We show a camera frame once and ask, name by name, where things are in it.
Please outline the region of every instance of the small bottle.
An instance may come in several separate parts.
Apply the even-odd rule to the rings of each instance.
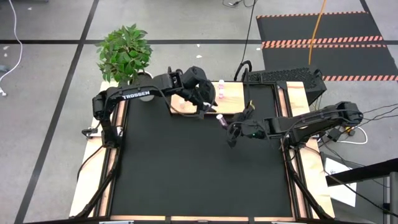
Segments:
[[[218,114],[216,116],[217,120],[220,122],[220,124],[222,125],[222,127],[227,127],[228,124],[226,123],[226,120],[224,119],[222,114]]]
[[[219,99],[224,98],[224,89],[218,90],[218,98],[219,98]]]
[[[222,90],[224,88],[224,80],[219,80],[218,81],[218,89]]]
[[[184,99],[180,99],[179,103],[180,103],[180,108],[184,109],[185,108],[185,100]]]

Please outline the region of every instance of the black tabletop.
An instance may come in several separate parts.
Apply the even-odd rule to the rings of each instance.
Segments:
[[[244,91],[254,119],[276,116],[271,87]],[[279,140],[240,138],[231,149],[214,116],[170,115],[162,98],[131,100],[126,116],[112,215],[292,216]]]

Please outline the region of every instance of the floor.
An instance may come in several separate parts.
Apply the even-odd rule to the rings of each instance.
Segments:
[[[154,53],[148,68],[152,74],[164,73],[167,66],[185,70],[196,65],[211,80],[232,80],[242,57],[251,10],[243,5],[228,8],[221,2],[15,1],[20,39],[64,41],[25,44],[21,64],[1,82],[8,96],[0,98],[0,222],[14,223],[16,218],[20,222],[68,218],[86,144],[80,131],[91,123],[91,98],[98,93],[102,79],[96,66],[96,47],[78,45],[81,37],[98,40],[122,25],[137,23],[148,31],[150,40],[176,40],[176,44],[152,46]],[[397,40],[398,2],[366,2],[384,39]],[[321,5],[322,0],[259,0],[254,16],[318,12]],[[95,12],[92,23],[86,24],[91,8]],[[328,1],[325,10],[362,11],[363,7],[360,0],[334,0]],[[7,1],[0,1],[0,21],[0,65],[13,66],[18,60],[19,45],[1,44],[14,39],[14,19]],[[255,20],[249,38],[259,40]],[[187,39],[212,39],[213,44],[188,44],[183,41]],[[225,39],[240,41],[231,44]],[[264,69],[259,47],[249,44],[246,51],[245,58],[252,61],[255,70]],[[398,60],[398,45],[388,48]],[[326,82],[326,85],[328,91],[322,106],[352,101],[366,111],[397,103],[397,82]],[[373,121],[363,128],[369,136],[367,144],[334,143],[330,147],[344,158],[362,164],[398,157],[397,118]],[[362,141],[363,137],[357,134],[351,140]],[[35,168],[38,158],[44,164]]]

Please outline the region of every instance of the orange striped tape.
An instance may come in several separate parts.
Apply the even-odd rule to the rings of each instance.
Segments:
[[[338,15],[338,14],[354,14],[354,13],[367,13],[365,11],[352,11],[352,12],[324,12],[322,15]],[[256,16],[257,19],[265,18],[265,17],[287,17],[287,16],[316,16],[319,13],[300,13],[300,14],[284,14],[284,15],[265,15],[265,16]]]
[[[348,43],[362,41],[380,41],[382,36],[364,36],[364,37],[334,37],[334,38],[318,38],[312,41],[313,44],[330,44],[330,43]],[[268,40],[263,41],[263,45],[294,45],[294,44],[311,44],[311,39],[299,40]]]
[[[322,76],[323,81],[398,81],[398,75],[337,75]]]
[[[263,45],[263,49],[269,48],[310,48],[310,44],[290,45]],[[353,47],[387,47],[384,44],[313,44],[313,48],[353,48]]]

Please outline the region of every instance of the white pot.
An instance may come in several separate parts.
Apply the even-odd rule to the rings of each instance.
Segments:
[[[147,71],[142,71],[142,70],[138,71],[138,75],[147,75],[148,77],[150,77],[150,79],[154,78],[151,73],[149,73]],[[143,97],[140,97],[140,100],[142,100],[144,102],[148,102],[148,101],[151,101],[154,97],[155,97],[154,95],[143,96]]]

